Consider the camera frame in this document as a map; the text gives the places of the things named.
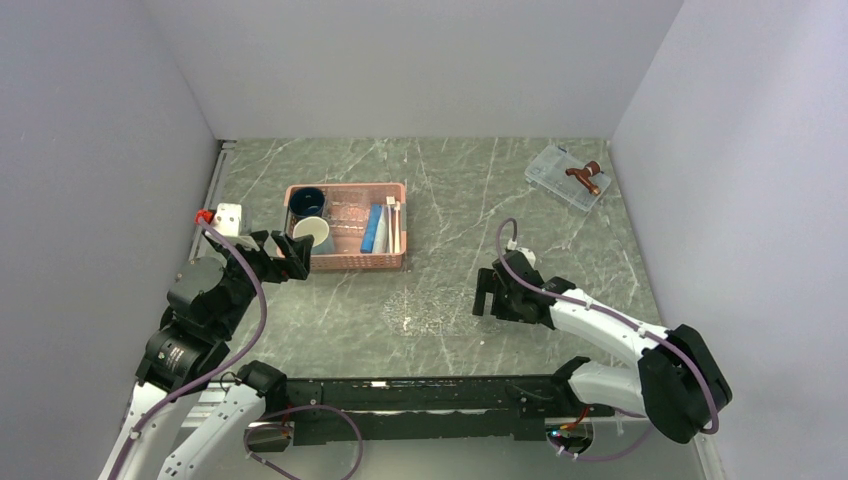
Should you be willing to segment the dark blue mug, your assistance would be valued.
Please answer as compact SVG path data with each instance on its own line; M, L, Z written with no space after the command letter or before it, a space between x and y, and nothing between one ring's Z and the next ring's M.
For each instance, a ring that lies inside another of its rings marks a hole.
M288 208L291 216L300 221L308 217L322 217L326 203L326 196L321 189L303 187L292 193Z

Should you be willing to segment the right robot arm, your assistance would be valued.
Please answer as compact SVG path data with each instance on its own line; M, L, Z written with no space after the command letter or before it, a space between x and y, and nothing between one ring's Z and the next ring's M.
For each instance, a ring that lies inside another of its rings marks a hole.
M576 356L548 375L294 380L290 393L357 416L498 414L546 422L565 439L591 417L646 419L687 443L714 432L733 393L701 334L668 329L597 302L574 283L544 279L530 251L509 243L478 271L472 312L580 337L618 360Z

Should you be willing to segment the pink plastic perforated basket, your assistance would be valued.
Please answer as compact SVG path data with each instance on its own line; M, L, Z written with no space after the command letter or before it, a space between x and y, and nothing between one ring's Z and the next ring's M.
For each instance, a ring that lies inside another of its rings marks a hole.
M401 211L401 252L400 254L362 254L360 244L362 238L334 236L336 252L329 255L315 255L312 268L315 271L349 270L349 269L398 269L402 266L407 252L407 215L406 187L401 183L330 183L315 184L325 196L328 188L357 187L364 188L370 194L372 204L386 205L386 197L394 196L400 202Z

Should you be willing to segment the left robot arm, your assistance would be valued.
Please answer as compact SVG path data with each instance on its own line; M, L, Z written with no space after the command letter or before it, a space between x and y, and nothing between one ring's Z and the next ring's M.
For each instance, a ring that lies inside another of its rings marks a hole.
M190 259L167 293L159 329L148 339L136 370L136 383L121 431L100 476L103 479L189 479L238 420L253 414L279 417L287 406L285 376L269 366L248 367L248 384L222 405L220 417L203 423L211 435L176 440L184 420L213 377L248 352L228 344L253 301L260 322L252 341L267 324L263 286L305 280L314 243L311 235L294 239L282 231L225 236L212 226L204 232L216 256Z

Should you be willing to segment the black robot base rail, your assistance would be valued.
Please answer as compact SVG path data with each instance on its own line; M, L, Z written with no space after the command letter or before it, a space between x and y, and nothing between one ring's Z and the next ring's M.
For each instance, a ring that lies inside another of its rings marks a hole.
M264 419L292 428L296 446L357 439L507 437L543 441L576 422L585 432L612 408L586 406L550 375L294 379Z

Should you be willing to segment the light blue mug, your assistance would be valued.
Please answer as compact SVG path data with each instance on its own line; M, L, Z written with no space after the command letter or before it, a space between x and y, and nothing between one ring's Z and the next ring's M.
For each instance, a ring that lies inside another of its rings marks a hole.
M334 237L329 223L319 216L309 216L298 221L292 230L292 238L300 240L306 236L313 238L312 255L329 255L336 252Z

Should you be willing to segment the clear textured plastic tray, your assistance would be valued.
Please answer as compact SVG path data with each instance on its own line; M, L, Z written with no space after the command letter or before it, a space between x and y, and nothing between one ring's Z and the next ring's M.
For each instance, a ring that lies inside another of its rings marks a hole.
M364 188L328 188L324 219L334 236L361 239L368 225L372 201Z

